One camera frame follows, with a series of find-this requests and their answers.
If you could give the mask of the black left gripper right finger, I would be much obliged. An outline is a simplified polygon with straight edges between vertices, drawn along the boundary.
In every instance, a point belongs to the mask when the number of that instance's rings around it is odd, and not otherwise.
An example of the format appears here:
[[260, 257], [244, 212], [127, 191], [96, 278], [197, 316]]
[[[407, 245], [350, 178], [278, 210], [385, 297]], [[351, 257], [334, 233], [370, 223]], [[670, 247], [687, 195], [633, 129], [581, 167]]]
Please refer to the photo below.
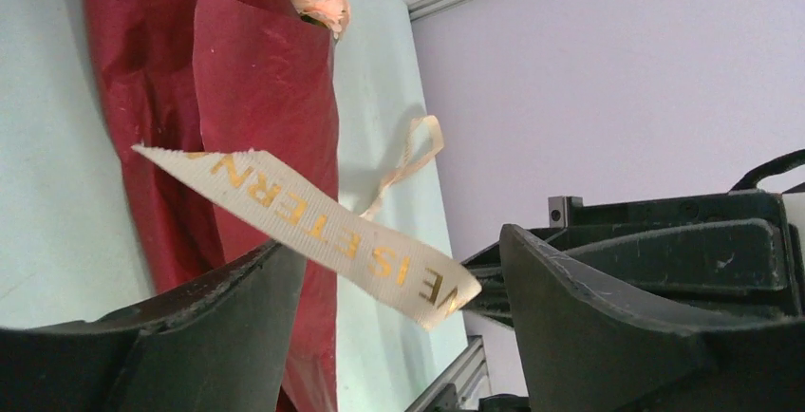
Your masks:
[[800, 411], [804, 322], [684, 305], [507, 224], [499, 254], [534, 411]]

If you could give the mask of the cream ribbon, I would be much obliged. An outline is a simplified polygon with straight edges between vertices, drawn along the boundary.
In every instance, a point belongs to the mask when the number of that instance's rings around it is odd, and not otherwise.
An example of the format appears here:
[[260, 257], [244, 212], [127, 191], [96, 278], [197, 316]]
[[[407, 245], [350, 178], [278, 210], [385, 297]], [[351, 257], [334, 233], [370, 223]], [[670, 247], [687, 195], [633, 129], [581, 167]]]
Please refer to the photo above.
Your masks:
[[430, 163], [444, 146], [433, 115], [413, 119], [398, 168], [357, 215], [267, 151], [134, 151], [271, 239], [336, 272], [377, 301], [431, 330], [482, 290], [457, 260], [375, 222], [388, 189]]

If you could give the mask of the red wrapping paper sheet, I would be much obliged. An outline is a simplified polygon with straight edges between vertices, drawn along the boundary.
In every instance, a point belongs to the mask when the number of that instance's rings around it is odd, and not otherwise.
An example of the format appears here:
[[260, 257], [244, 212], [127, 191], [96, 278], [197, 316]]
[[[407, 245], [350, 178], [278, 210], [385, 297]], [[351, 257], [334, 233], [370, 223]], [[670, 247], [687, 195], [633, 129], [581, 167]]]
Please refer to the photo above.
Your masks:
[[[267, 237], [160, 170], [134, 145], [272, 153], [338, 193], [329, 32], [290, 0], [84, 0], [103, 113], [158, 295]], [[336, 409], [336, 277], [307, 261], [276, 407]]]

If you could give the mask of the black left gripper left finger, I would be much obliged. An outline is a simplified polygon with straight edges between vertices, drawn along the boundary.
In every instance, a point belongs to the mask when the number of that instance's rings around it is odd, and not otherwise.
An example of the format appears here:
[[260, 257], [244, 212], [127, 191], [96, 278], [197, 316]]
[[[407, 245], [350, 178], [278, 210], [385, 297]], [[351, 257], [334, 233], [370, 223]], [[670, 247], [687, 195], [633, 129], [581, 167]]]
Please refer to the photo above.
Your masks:
[[307, 261], [271, 242], [94, 322], [1, 332], [5, 411], [272, 411]]

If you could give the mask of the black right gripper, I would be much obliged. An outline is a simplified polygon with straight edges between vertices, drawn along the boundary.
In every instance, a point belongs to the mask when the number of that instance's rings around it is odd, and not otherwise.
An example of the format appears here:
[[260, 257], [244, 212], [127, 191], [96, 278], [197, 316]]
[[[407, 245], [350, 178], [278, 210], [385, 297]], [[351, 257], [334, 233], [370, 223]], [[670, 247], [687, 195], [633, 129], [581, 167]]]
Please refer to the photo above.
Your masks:
[[742, 316], [804, 313], [804, 203], [762, 192], [583, 204], [550, 200], [530, 233], [575, 260], [674, 301]]

